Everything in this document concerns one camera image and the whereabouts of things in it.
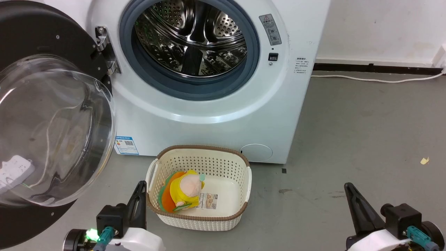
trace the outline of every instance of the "laundry basket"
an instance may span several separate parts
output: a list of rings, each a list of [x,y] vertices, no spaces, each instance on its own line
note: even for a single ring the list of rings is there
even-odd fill
[[[212,203],[178,213],[161,211],[157,198],[167,177],[190,169],[206,175],[201,196],[212,196]],[[248,206],[252,175],[248,160],[237,151],[211,146],[172,146],[152,162],[146,182],[147,205],[164,223],[193,230],[226,231],[239,223]]]

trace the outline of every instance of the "stuffed toy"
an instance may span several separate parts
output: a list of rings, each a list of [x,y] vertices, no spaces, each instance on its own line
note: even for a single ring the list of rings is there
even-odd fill
[[[158,195],[161,210],[177,213],[181,209],[198,206],[198,195],[204,187],[204,174],[194,170],[175,172],[165,181]]]

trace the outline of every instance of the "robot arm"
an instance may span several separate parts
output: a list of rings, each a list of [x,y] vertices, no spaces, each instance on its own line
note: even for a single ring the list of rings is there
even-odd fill
[[[140,181],[127,205],[102,208],[96,217],[100,237],[93,240],[87,230],[72,229],[63,251],[165,251],[162,239],[146,230],[146,189],[146,182]]]
[[[445,240],[431,222],[407,204],[385,204],[381,214],[370,206],[352,183],[344,185],[356,234],[347,238],[348,251],[441,251]]]

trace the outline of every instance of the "brown basket rim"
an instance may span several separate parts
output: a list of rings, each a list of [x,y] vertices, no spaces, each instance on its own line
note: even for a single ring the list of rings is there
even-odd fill
[[[222,151],[227,153],[235,154],[242,158],[242,160],[245,162],[246,167],[249,167],[248,159],[238,151],[228,149],[228,148],[222,148],[222,147],[215,147],[215,146],[198,146],[198,145],[179,145],[179,146],[170,146],[164,149],[163,151],[158,154],[157,159],[160,159],[165,153],[171,150],[175,149],[200,149],[200,150],[213,150],[213,151]],[[155,206],[152,205],[152,202],[150,201],[149,193],[147,193],[147,206],[156,214],[172,217],[172,218],[178,218],[178,219],[185,219],[185,220],[193,220],[193,221],[213,221],[213,222],[225,222],[225,221],[231,221],[233,219],[238,218],[242,213],[245,211],[246,207],[248,206],[248,202],[245,201],[242,208],[240,210],[228,217],[201,217],[201,216],[188,216],[188,215],[181,215],[181,214],[175,214],[175,213],[168,213],[161,211],[159,209],[156,209]]]

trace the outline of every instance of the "orange plush toy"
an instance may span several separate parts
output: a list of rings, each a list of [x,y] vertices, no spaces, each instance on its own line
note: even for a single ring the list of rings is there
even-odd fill
[[[176,178],[179,178],[185,174],[186,174],[185,172],[175,172],[166,179],[165,185],[161,188],[161,191],[158,195],[158,204],[160,205],[162,211],[168,213],[174,213],[173,210],[177,206],[175,205],[175,202],[170,196],[170,185],[172,184],[172,181],[174,181]]]

